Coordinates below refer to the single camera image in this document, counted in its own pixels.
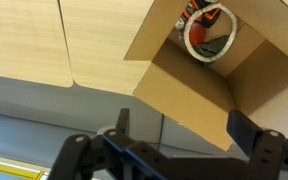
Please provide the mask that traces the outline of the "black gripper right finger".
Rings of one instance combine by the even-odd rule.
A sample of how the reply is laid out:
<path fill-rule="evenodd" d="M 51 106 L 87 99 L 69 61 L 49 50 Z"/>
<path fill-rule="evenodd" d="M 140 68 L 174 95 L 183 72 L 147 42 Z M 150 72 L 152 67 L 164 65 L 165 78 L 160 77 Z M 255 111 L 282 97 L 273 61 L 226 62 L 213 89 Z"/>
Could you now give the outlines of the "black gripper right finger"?
<path fill-rule="evenodd" d="M 251 119 L 236 109 L 229 111 L 226 131 L 247 157 L 252 155 L 263 132 Z"/>

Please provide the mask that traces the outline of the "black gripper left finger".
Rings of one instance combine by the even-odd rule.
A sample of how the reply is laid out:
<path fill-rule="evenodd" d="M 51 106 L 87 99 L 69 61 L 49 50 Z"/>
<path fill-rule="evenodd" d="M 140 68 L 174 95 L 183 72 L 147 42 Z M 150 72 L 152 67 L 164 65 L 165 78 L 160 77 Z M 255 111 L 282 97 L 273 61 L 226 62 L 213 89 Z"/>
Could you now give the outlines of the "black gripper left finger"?
<path fill-rule="evenodd" d="M 122 108 L 118 116 L 116 128 L 125 135 L 128 135 L 129 122 L 130 122 L 130 110 L 128 108 Z"/>

